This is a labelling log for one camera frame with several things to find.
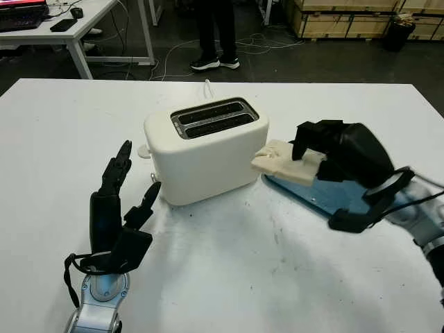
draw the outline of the black bin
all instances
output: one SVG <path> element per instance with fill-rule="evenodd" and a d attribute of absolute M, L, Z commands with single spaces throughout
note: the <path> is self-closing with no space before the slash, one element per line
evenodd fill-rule
<path fill-rule="evenodd" d="M 415 27 L 413 22 L 407 26 L 392 22 L 383 41 L 384 48 L 388 51 L 400 51 Z"/>

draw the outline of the sneaker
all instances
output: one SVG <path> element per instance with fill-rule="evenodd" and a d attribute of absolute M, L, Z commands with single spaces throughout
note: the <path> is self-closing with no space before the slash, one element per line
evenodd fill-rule
<path fill-rule="evenodd" d="M 86 42 L 83 43 L 83 51 L 84 52 L 91 51 L 94 47 L 96 47 L 95 44 L 86 43 Z"/>
<path fill-rule="evenodd" d="M 217 68 L 221 65 L 219 59 L 215 58 L 204 58 L 200 57 L 199 60 L 193 61 L 189 66 L 195 71 L 205 71 L 210 68 Z"/>
<path fill-rule="evenodd" d="M 99 36 L 103 33 L 102 29 L 91 28 L 90 31 L 87 32 L 88 36 Z"/>
<path fill-rule="evenodd" d="M 238 58 L 229 58 L 229 57 L 225 57 L 225 55 L 222 55 L 219 58 L 219 61 L 221 62 L 222 67 L 227 67 L 230 69 L 236 69 L 237 67 L 239 67 L 241 65 L 241 64 L 239 64 Z"/>

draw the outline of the person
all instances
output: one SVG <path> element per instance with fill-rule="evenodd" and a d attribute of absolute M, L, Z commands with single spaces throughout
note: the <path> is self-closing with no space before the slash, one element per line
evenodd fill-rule
<path fill-rule="evenodd" d="M 234 9 L 231 0 L 196 0 L 195 13 L 202 56 L 190 64 L 191 68 L 195 71 L 203 71 L 219 66 L 231 69 L 239 67 L 234 32 Z M 214 21 L 219 29 L 223 50 L 221 57 L 218 57 L 214 44 Z"/>

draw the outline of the black pants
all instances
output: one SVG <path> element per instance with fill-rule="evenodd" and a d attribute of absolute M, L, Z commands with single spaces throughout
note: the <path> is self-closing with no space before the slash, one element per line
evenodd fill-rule
<path fill-rule="evenodd" d="M 216 56 L 214 18 L 219 28 L 223 54 L 227 58 L 234 58 L 236 56 L 236 37 L 231 0 L 196 0 L 196 17 L 203 57 L 214 58 Z"/>

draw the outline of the dark floor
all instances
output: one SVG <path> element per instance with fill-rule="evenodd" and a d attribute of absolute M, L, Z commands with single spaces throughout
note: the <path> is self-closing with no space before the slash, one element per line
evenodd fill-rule
<path fill-rule="evenodd" d="M 131 16 L 128 27 L 130 56 L 144 56 L 143 36 L 137 7 L 129 2 Z M 166 0 L 166 10 L 157 28 L 151 27 L 155 57 L 160 65 L 153 77 L 164 74 L 165 55 L 173 46 L 195 40 L 196 25 L 193 18 L 179 17 L 171 0 Z M 297 39 L 286 28 L 263 28 L 262 19 L 254 2 L 235 6 L 237 38 L 251 43 L 253 33 L 262 33 L 268 39 L 293 44 Z M 126 15 L 120 6 L 114 9 L 117 26 L 124 27 Z M 116 34 L 110 15 L 98 24 L 104 36 L 97 39 L 107 55 L 119 55 L 121 42 L 118 37 L 100 41 Z M 277 42 L 255 40 L 284 46 Z M 319 40 L 283 49 L 264 49 L 239 45 L 241 67 L 236 70 L 217 69 L 204 74 L 180 77 L 190 73 L 188 64 L 199 56 L 197 41 L 187 43 L 170 52 L 166 64 L 165 80 L 196 81 L 208 78 L 213 81 L 231 82 L 304 82 L 304 83 L 412 83 L 444 116 L 444 44 L 409 42 L 399 53 L 383 50 L 378 41 Z M 91 65 L 95 78 L 123 80 L 128 65 Z M 128 79 L 148 80 L 151 67 L 132 66 Z M 66 50 L 54 52 L 48 46 L 35 46 L 14 58 L 0 60 L 0 95 L 18 78 L 78 78 L 76 68 Z"/>

